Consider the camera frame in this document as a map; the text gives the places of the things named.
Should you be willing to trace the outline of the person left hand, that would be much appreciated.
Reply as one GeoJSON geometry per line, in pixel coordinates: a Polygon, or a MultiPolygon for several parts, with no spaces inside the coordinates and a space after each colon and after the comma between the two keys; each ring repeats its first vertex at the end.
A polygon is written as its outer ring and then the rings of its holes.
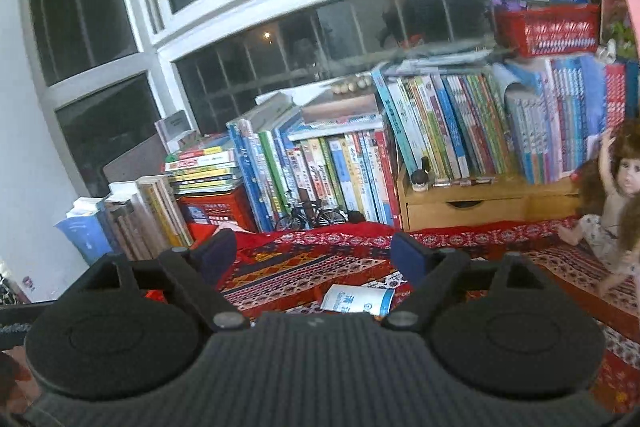
{"type": "Polygon", "coordinates": [[[41,395],[23,346],[1,352],[1,412],[24,413],[41,395]]]}

